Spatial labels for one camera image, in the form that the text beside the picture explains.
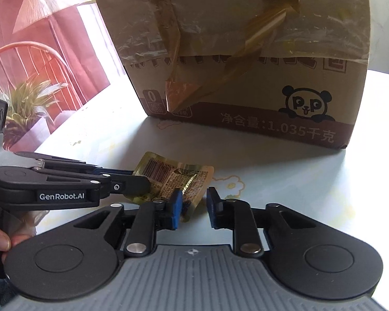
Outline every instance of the gold foil packet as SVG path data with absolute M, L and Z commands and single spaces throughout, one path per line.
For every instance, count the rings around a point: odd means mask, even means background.
M 174 189 L 180 188 L 183 191 L 182 218 L 188 221 L 206 192 L 213 173 L 212 166 L 188 165 L 146 152 L 133 175 L 146 176 L 151 183 L 150 192 L 129 199 L 137 204 L 154 199 L 167 201 Z

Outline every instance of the panda ear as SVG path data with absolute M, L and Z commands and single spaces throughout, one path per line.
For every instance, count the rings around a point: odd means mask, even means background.
M 331 101 L 331 94 L 330 92 L 328 91 L 322 91 L 320 93 L 320 97 L 322 100 L 324 100 L 326 103 L 328 103 L 329 101 Z
M 294 93 L 294 88 L 291 85 L 287 85 L 282 89 L 282 94 L 284 96 L 290 96 Z

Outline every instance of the potted plant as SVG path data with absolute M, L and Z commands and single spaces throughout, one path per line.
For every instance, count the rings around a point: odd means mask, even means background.
M 40 82 L 34 76 L 8 93 L 0 91 L 0 99 L 9 105 L 4 130 L 6 150 L 36 150 L 51 135 L 46 122 L 50 118 L 47 109 L 57 102 L 53 95 L 66 86 L 66 83 L 51 85 L 50 80 Z

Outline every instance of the barcode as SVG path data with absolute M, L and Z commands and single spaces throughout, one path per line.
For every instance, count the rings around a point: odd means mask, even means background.
M 151 158 L 144 168 L 143 175 L 154 181 L 164 182 L 172 169 L 173 166 Z

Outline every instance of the camera lens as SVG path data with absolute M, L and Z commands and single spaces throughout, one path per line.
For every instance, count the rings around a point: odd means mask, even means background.
M 0 125 L 3 123 L 3 118 L 4 118 L 4 111 L 3 109 L 0 110 Z

